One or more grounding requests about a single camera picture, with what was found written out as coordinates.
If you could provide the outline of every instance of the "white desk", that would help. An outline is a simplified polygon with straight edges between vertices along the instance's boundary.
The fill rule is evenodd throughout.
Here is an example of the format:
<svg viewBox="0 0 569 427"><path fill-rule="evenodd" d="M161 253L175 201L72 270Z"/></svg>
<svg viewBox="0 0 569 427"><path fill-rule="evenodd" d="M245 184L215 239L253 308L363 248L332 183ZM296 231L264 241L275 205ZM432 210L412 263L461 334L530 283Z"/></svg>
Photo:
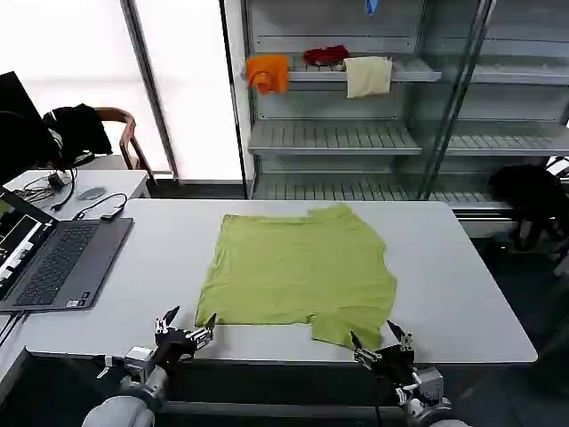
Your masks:
<svg viewBox="0 0 569 427"><path fill-rule="evenodd" d="M41 177L47 177L50 171L37 170L26 171L17 178L8 182L5 187L14 191L15 189L23 189L26 184ZM63 208L55 212L51 209L53 205L57 205L67 197L71 190L71 185L67 185L60 194L54 197L47 198L34 203L37 207L47 212L52 217L58 220L71 220L81 209L86 208L96 203L101 198L110 196L113 193L124 193L128 198L150 197L146 187L148 173L146 171L129 171L129 170L113 170L113 171L95 171L95 170L81 170L77 172L76 189ZM41 180L34 184L34 186L47 185L47 180ZM77 200L77 196L84 191L93 187L105 187L107 193L99 199L95 200ZM85 213L86 218L99 218L102 214L108 214L113 211L113 206L120 205L123 199L120 197L113 197L107 202L93 208L91 211Z"/></svg>
<svg viewBox="0 0 569 427"><path fill-rule="evenodd" d="M154 346L154 320L181 306L192 326L224 214L300 215L319 201L136 199L134 226L91 310L32 314L0 352L0 371L33 353L123 356ZM438 202L349 202L387 245L397 277L391 319L413 333L423 363L532 362L537 354L451 209ZM0 319L2 325L7 319ZM310 340L310 325L216 326L200 358L351 361Z"/></svg>

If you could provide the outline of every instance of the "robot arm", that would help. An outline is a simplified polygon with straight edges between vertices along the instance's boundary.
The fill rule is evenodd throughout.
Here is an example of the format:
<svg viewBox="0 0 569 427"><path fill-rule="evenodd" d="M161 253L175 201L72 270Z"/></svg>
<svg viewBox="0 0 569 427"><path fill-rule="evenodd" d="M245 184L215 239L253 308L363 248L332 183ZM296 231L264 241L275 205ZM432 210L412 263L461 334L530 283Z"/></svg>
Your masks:
<svg viewBox="0 0 569 427"><path fill-rule="evenodd" d="M152 427L154 412L132 396L116 396L93 408L83 427Z"/></svg>
<svg viewBox="0 0 569 427"><path fill-rule="evenodd" d="M444 395L443 376L434 367L422 370L413 367L415 352L411 334L389 320L388 325L399 344L369 351L352 332L354 360L371 370L378 381L391 385L397 404L405 411L411 426L466 426L453 419L451 402Z"/></svg>
<svg viewBox="0 0 569 427"><path fill-rule="evenodd" d="M156 320L155 351L134 347L124 359L105 357L105 369L99 378L112 367L121 367L128 375L121 382L120 395L92 409L84 419L83 427L154 425L154 411L164 401L168 378L180 358L184 355L193 358L196 351L213 339L215 315L204 327L190 332L170 326L179 309L176 307ZM452 417L451 403L443 394L443 376L435 368L416 370L411 335L388 323L400 343L369 351L352 333L354 360L373 371L378 381L388 381L392 385L398 405L405 411L411 426L468 427Z"/></svg>
<svg viewBox="0 0 569 427"><path fill-rule="evenodd" d="M204 327L190 332L171 327L180 307L156 319L155 351L133 347L124 359L105 357L105 368L121 367L128 375L121 382L120 396L105 400L85 417L83 427L151 427L154 411L162 405L165 387L182 356L196 351L213 339L215 314Z"/></svg>

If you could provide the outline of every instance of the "laptop screen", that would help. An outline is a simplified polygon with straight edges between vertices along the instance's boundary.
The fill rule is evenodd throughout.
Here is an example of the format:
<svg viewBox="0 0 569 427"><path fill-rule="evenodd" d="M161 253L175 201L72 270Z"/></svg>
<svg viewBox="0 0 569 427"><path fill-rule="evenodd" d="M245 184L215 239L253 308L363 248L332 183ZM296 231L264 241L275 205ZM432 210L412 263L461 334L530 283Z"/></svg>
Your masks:
<svg viewBox="0 0 569 427"><path fill-rule="evenodd" d="M44 222L30 214L0 198L0 299L14 285L45 233Z"/></svg>

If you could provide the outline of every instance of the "wooden chair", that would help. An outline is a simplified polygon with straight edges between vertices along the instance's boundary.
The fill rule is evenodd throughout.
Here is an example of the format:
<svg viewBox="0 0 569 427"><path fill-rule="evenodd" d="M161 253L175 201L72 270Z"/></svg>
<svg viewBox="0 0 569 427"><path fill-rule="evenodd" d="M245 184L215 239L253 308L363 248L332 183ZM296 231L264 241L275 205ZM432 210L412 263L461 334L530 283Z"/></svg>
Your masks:
<svg viewBox="0 0 569 427"><path fill-rule="evenodd" d="M150 165L148 164L148 161L145 158L142 149L140 149L140 145L138 141L136 141L136 137L134 136L134 128L136 127L136 123L134 122L134 117L132 114L127 113L122 109L114 109L108 107L96 108L95 110L97 113L99 113L101 122L118 122L125 124L119 146L121 148L121 153L123 154L123 159L126 163L126 167L128 167L130 170L138 169L147 171L150 182L156 184L156 180L154 179ZM136 153L136 157L132 155L130 147L132 147Z"/></svg>

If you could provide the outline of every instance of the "black bag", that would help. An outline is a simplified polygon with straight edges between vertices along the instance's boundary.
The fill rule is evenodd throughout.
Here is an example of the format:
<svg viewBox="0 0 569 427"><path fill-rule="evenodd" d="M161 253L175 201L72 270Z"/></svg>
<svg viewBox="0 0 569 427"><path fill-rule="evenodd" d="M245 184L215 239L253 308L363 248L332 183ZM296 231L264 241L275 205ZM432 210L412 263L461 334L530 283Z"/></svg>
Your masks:
<svg viewBox="0 0 569 427"><path fill-rule="evenodd" d="M512 219L517 227L512 238L517 250L532 249L545 230L551 238L569 237L569 198L561 181L540 166L508 166L498 171L489 181L493 196L513 209ZM558 230L554 227L554 218ZM522 224L532 227L525 242L520 236Z"/></svg>
<svg viewBox="0 0 569 427"><path fill-rule="evenodd" d="M44 116L44 123L61 136L61 158L65 168L76 165L76 159L84 154L93 158L95 154L113 152L99 114L85 104L54 109Z"/></svg>

